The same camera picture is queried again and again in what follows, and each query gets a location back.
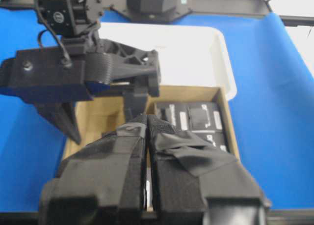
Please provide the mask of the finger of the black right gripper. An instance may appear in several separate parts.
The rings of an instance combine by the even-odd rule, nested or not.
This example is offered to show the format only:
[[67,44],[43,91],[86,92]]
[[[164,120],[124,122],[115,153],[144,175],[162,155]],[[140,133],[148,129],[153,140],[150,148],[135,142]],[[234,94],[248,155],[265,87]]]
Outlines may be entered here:
[[81,143],[81,135],[77,124],[74,103],[35,104],[37,112],[64,135]]
[[124,90],[122,96],[125,121],[130,121],[145,112],[148,101],[148,89],[146,87]]

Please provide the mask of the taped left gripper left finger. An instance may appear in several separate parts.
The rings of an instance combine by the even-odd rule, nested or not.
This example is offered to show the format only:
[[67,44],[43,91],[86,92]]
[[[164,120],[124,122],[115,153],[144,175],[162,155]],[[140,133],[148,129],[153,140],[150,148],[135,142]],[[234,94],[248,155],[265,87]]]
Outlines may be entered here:
[[138,225],[146,207],[147,116],[64,159],[45,184],[43,225]]

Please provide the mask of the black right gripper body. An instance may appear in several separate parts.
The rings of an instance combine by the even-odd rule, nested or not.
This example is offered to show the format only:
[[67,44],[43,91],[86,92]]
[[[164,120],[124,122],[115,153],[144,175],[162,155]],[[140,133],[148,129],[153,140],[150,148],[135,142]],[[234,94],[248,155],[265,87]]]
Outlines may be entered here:
[[123,89],[141,88],[159,95],[158,53],[108,39],[98,47],[71,54],[69,66],[62,63],[57,47],[19,50],[0,67],[0,92],[28,104],[91,101],[104,96],[111,84]]

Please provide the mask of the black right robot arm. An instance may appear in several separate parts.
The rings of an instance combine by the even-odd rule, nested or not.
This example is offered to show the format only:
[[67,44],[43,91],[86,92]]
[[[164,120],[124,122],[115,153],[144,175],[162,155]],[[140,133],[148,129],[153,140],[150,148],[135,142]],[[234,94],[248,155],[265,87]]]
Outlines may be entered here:
[[99,37],[103,0],[34,0],[38,22],[56,46],[19,50],[0,66],[0,92],[32,104],[77,144],[75,103],[121,96],[126,120],[159,95],[155,50],[145,51]]

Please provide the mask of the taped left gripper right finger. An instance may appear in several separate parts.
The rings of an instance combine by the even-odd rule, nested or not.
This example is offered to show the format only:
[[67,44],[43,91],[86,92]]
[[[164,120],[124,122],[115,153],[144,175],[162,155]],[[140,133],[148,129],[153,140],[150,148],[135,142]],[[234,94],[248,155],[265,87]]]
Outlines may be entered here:
[[232,154],[148,116],[153,205],[163,225],[264,225],[270,206]]

